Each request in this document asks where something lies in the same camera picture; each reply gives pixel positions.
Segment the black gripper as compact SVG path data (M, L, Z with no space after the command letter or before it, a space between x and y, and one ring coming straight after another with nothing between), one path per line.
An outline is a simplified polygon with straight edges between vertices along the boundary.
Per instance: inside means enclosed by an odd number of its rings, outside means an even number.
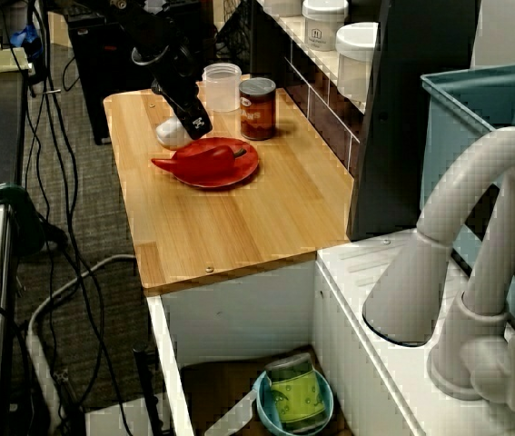
M132 60L152 74L153 91L161 94L173 108L193 140L212 131L211 119L198 97L197 63L187 43L174 43L161 48L136 44Z

